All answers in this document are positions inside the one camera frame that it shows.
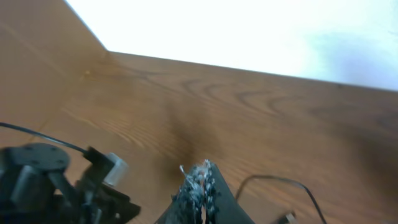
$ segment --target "black cable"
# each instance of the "black cable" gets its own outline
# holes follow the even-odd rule
[[[235,195],[236,201],[238,201],[239,196],[242,194],[244,186],[249,182],[249,180],[253,180],[253,179],[279,180],[279,181],[283,181],[283,182],[286,182],[286,183],[290,183],[290,184],[292,184],[292,185],[294,185],[296,187],[300,187],[301,189],[304,189],[308,193],[308,195],[310,196],[312,203],[314,204],[315,208],[317,209],[318,215],[321,218],[322,223],[323,224],[327,224],[327,222],[325,220],[325,217],[322,214],[321,208],[319,207],[319,205],[318,205],[317,201],[315,200],[315,197],[312,195],[311,191],[305,185],[303,185],[302,183],[300,183],[300,182],[298,182],[296,180],[290,180],[290,179],[283,178],[283,177],[276,177],[276,176],[273,176],[273,175],[251,175],[251,176],[247,177],[246,179],[244,179],[242,184],[239,186],[239,189],[238,189],[238,191],[236,192],[236,195]]]
[[[3,122],[0,122],[0,126],[5,127],[5,128],[11,128],[11,129],[14,129],[14,130],[17,130],[17,131],[22,131],[24,133],[28,133],[28,134],[31,134],[31,135],[34,135],[34,136],[38,136],[40,138],[44,138],[44,139],[56,142],[58,144],[61,144],[63,146],[69,147],[71,149],[77,150],[77,151],[82,152],[82,153],[86,153],[87,152],[85,149],[82,149],[82,148],[80,148],[78,146],[72,145],[70,143],[55,139],[53,137],[47,136],[47,135],[42,134],[42,133],[38,133],[37,131],[33,131],[33,130],[30,130],[30,129],[27,129],[27,128],[23,128],[23,127],[20,127],[20,126],[16,126],[16,125],[13,125],[13,124],[7,124],[7,123],[3,123]]]

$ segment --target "curved black wire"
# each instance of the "curved black wire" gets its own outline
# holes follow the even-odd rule
[[[290,184],[292,184],[292,185],[294,185],[296,187],[300,187],[301,189],[304,189],[308,193],[308,196],[310,196],[311,201],[314,204],[314,206],[315,206],[315,208],[316,208],[316,210],[318,212],[318,215],[319,215],[319,217],[322,220],[322,223],[323,224],[327,224],[327,222],[325,220],[325,217],[322,214],[321,208],[319,207],[319,205],[318,205],[317,201],[315,200],[315,197],[312,195],[311,191],[305,185],[303,185],[302,183],[300,183],[300,182],[298,182],[296,180],[290,180],[290,179],[287,179],[287,178],[277,177],[277,176],[273,176],[273,175],[251,175],[251,176],[247,177],[246,179],[244,179],[242,184],[239,186],[239,189],[238,189],[238,191],[236,192],[236,195],[235,195],[236,201],[238,201],[239,196],[242,194],[244,186],[250,180],[253,180],[253,179],[279,180],[279,181],[283,181],[283,182],[286,182],[286,183],[290,183]]]
[[[8,123],[3,123],[3,122],[0,122],[0,126],[5,127],[5,128],[11,128],[11,129],[14,129],[14,130],[17,130],[17,131],[22,131],[24,133],[32,134],[34,136],[38,136],[40,138],[44,138],[44,139],[53,141],[55,143],[61,144],[63,146],[69,147],[71,149],[77,150],[77,151],[82,152],[82,153],[86,153],[87,152],[87,150],[82,149],[82,148],[80,148],[78,146],[72,145],[70,143],[55,139],[53,137],[47,136],[47,135],[42,134],[42,133],[38,133],[37,131],[33,131],[33,130],[30,130],[30,129],[27,129],[27,128],[23,128],[23,127],[20,127],[20,126],[16,126],[16,125],[13,125],[13,124],[8,124]]]

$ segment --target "wooden surface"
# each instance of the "wooden surface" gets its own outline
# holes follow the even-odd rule
[[[61,0],[0,2],[0,120],[40,129],[105,49]],[[0,129],[0,146],[30,136]]]
[[[329,223],[396,222],[397,103],[397,93],[110,53],[43,132],[127,161],[118,189],[142,206],[133,223],[153,223],[182,183],[178,166],[203,159],[232,190],[251,174],[303,182]],[[71,154],[74,181],[87,163]],[[301,189],[257,181],[245,195],[258,223],[290,209],[319,223]]]

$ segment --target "cable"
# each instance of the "cable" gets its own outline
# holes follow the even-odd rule
[[[61,144],[63,146],[69,147],[71,149],[77,150],[77,151],[82,152],[82,153],[86,153],[87,152],[87,150],[84,150],[84,149],[82,149],[82,148],[80,148],[78,146],[72,145],[70,143],[55,139],[53,137],[47,136],[47,135],[42,134],[42,133],[38,133],[37,131],[33,131],[33,130],[30,130],[30,129],[27,129],[27,128],[23,128],[23,127],[20,127],[20,126],[16,126],[16,125],[13,125],[13,124],[7,124],[7,123],[3,123],[3,122],[0,122],[0,126],[5,127],[5,128],[14,129],[14,130],[17,130],[17,131],[22,131],[24,133],[28,133],[28,134],[31,134],[31,135],[34,135],[34,136],[38,136],[40,138],[53,141],[55,143]]]
[[[244,179],[242,184],[239,186],[239,189],[238,189],[238,191],[236,192],[236,195],[235,195],[236,201],[238,201],[240,195],[242,194],[244,186],[249,182],[249,180],[254,180],[254,179],[279,180],[279,181],[283,181],[283,182],[292,184],[292,185],[294,185],[296,187],[300,187],[301,189],[304,189],[308,193],[308,196],[310,196],[311,201],[314,204],[314,206],[315,206],[315,208],[316,208],[316,210],[318,212],[318,215],[319,215],[319,217],[322,220],[322,223],[323,224],[327,224],[327,222],[325,220],[325,217],[322,214],[321,208],[319,207],[319,205],[318,205],[317,201],[315,200],[315,197],[312,195],[311,191],[305,185],[303,185],[302,183],[300,183],[300,182],[298,182],[296,180],[290,180],[290,179],[287,179],[287,178],[277,177],[277,176],[273,176],[273,175],[251,175],[251,176],[247,177],[246,179]]]

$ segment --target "white surface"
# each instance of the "white surface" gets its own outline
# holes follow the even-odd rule
[[[67,0],[110,51],[398,90],[397,0]]]

